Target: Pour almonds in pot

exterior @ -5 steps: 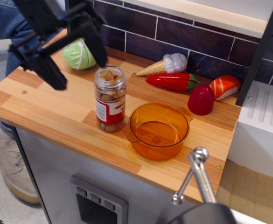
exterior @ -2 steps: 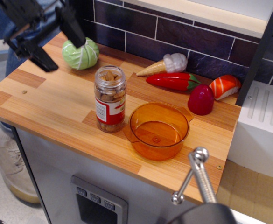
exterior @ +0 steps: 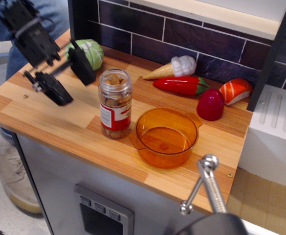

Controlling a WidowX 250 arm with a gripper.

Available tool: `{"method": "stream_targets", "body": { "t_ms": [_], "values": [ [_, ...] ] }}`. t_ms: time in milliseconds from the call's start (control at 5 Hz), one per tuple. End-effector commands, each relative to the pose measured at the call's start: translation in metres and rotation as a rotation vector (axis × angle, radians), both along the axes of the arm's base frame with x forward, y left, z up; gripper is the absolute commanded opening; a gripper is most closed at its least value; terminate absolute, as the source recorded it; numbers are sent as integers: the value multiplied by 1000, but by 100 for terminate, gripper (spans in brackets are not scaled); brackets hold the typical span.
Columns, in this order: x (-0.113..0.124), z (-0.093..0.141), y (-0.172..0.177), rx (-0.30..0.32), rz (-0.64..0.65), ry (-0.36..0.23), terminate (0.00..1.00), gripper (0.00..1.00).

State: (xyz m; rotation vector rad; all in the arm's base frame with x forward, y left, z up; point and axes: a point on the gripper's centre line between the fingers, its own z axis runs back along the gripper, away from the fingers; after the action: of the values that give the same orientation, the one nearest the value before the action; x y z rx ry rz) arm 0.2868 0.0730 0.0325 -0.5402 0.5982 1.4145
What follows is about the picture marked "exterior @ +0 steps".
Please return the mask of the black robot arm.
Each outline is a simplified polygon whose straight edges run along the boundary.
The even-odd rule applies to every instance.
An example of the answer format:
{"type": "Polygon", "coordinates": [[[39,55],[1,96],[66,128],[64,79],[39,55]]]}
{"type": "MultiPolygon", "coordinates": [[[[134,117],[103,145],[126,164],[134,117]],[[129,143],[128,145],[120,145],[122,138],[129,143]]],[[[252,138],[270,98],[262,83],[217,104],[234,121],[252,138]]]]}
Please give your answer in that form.
{"type": "MultiPolygon", "coordinates": [[[[49,66],[61,59],[61,48],[55,39],[69,29],[68,2],[66,0],[0,0],[0,41],[11,40],[7,75],[11,76],[28,62],[37,68],[42,62],[49,66]]],[[[85,53],[74,40],[68,50],[68,59],[51,74],[41,71],[24,75],[33,88],[43,92],[57,105],[63,106],[73,99],[55,75],[71,67],[82,81],[89,85],[95,81],[95,72],[85,53]]]]}

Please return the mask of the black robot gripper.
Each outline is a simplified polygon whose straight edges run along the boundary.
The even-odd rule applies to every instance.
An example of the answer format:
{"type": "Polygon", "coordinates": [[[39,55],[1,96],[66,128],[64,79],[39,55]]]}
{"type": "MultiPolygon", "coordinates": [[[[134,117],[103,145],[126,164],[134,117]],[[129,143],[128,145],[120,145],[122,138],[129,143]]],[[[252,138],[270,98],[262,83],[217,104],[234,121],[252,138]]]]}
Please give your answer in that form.
{"type": "MultiPolygon", "coordinates": [[[[60,61],[65,57],[65,46],[58,46],[40,21],[26,23],[15,36],[17,39],[15,45],[32,69],[43,62],[53,66],[54,60],[60,61]]],[[[75,75],[88,86],[96,80],[95,72],[84,50],[74,40],[70,42],[73,47],[67,49],[67,61],[75,75]]],[[[59,106],[65,106],[73,101],[71,95],[53,75],[36,72],[35,76],[34,89],[37,92],[43,92],[59,106]]]]}

